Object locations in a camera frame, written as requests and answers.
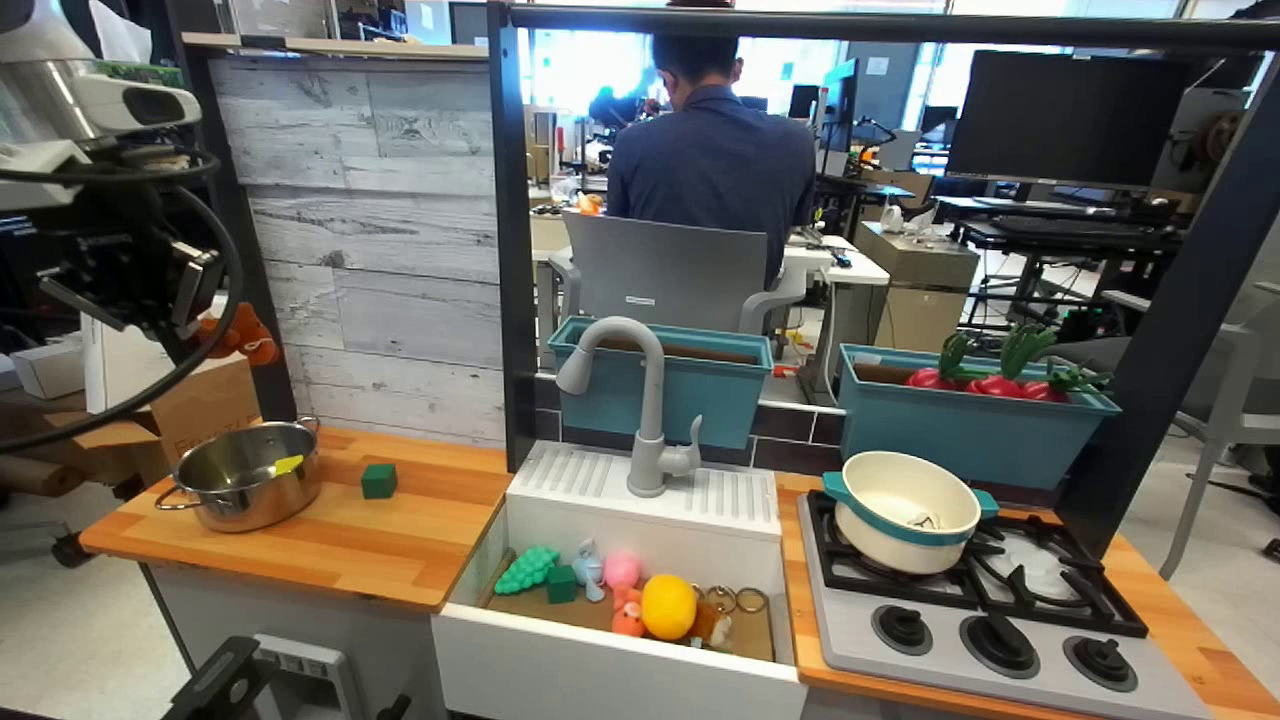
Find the white wooden wall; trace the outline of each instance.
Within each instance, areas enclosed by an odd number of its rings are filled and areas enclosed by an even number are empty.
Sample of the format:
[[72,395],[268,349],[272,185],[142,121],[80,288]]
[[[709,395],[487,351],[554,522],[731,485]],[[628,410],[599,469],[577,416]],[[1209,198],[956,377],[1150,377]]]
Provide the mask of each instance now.
[[299,412],[505,446],[484,63],[218,59]]

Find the pink toy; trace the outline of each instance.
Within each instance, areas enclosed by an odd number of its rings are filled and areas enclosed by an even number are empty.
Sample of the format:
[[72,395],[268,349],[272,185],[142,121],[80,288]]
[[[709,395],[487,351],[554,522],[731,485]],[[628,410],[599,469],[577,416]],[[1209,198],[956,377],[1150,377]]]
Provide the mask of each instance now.
[[640,561],[632,553],[607,553],[599,571],[607,591],[624,591],[640,585]]
[[611,591],[611,632],[619,632],[619,638],[646,638],[646,625],[640,625],[640,591],[635,591],[635,588],[617,588],[617,591]]

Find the stove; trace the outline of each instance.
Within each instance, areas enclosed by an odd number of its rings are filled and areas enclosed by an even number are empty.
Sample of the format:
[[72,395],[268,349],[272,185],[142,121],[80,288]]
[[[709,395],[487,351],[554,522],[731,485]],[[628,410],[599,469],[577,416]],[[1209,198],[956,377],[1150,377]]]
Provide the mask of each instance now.
[[836,501],[806,501],[806,553],[832,670],[901,678],[1084,715],[1203,715],[1068,530],[992,522],[943,578],[901,578],[836,530]]

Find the metal pot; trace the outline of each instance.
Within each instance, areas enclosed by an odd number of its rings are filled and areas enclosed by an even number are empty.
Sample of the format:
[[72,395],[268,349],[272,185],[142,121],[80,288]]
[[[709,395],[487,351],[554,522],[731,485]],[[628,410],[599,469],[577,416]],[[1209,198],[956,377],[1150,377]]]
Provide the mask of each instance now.
[[175,466],[175,485],[195,497],[213,534],[251,534],[303,512],[319,497],[318,431],[272,421],[195,446]]
[[860,452],[825,476],[836,523],[867,561],[908,571],[947,571],[986,518],[1002,506],[939,466],[906,452]]

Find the green toy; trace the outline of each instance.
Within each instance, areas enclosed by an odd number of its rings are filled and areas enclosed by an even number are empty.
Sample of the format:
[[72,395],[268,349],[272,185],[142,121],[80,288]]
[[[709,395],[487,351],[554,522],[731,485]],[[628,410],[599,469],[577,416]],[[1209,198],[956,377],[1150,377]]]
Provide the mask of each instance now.
[[572,604],[586,591],[572,563],[554,563],[548,571],[548,604]]
[[510,571],[498,580],[491,591],[520,595],[520,591],[544,585],[557,563],[560,563],[557,548],[532,543],[510,563]]
[[362,476],[365,501],[387,501],[397,497],[397,466],[368,466]]

